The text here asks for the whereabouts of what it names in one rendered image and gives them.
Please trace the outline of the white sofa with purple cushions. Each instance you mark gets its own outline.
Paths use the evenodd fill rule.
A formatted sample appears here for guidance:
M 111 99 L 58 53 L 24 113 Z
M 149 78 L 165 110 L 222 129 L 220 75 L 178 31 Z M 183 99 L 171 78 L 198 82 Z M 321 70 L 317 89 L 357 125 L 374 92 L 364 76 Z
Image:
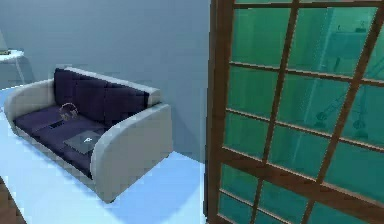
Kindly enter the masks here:
M 59 108 L 68 102 L 78 116 L 50 129 L 63 120 Z M 106 203 L 172 152 L 171 106 L 159 89 L 77 68 L 57 68 L 52 79 L 16 88 L 4 114 L 15 135 Z M 64 144 L 85 131 L 101 135 L 92 151 L 81 154 Z

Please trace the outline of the brown headphones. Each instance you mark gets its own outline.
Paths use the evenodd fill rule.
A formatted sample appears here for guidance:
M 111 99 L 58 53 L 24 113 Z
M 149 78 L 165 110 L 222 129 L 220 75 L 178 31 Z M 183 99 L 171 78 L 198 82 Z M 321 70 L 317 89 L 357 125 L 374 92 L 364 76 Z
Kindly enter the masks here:
M 59 108 L 59 114 L 64 121 L 68 121 L 78 116 L 78 110 L 73 103 L 68 102 Z

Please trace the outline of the brown framed glass door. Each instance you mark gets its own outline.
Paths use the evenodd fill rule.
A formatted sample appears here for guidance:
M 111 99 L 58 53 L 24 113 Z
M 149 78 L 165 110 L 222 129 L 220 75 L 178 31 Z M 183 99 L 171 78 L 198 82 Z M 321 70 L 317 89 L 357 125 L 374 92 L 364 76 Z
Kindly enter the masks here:
M 207 224 L 384 224 L 384 0 L 212 0 Z

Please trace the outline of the pale lamp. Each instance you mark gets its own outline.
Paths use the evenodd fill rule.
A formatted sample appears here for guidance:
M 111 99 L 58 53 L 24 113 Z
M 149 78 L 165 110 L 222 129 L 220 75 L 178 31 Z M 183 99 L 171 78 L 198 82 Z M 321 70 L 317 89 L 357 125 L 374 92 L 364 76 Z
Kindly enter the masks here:
M 10 51 L 6 45 L 2 32 L 0 31 L 0 55 L 9 55 Z

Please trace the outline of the white round side table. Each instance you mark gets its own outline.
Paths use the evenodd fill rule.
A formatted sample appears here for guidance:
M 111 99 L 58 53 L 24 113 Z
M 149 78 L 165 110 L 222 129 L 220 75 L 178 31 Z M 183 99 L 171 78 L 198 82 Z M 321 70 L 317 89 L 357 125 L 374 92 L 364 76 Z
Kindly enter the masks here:
M 20 60 L 24 52 L 20 50 L 7 50 L 0 52 L 0 81 L 8 86 L 24 85 L 24 74 L 20 67 Z

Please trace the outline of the grey closed laptop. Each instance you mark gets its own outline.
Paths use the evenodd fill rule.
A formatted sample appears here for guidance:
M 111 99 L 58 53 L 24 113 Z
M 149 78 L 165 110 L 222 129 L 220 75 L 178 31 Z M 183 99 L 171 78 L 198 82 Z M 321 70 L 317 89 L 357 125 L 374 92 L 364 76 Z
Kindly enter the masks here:
M 86 154 L 94 149 L 100 137 L 101 135 L 94 131 L 85 131 L 65 140 L 64 144 L 81 154 Z

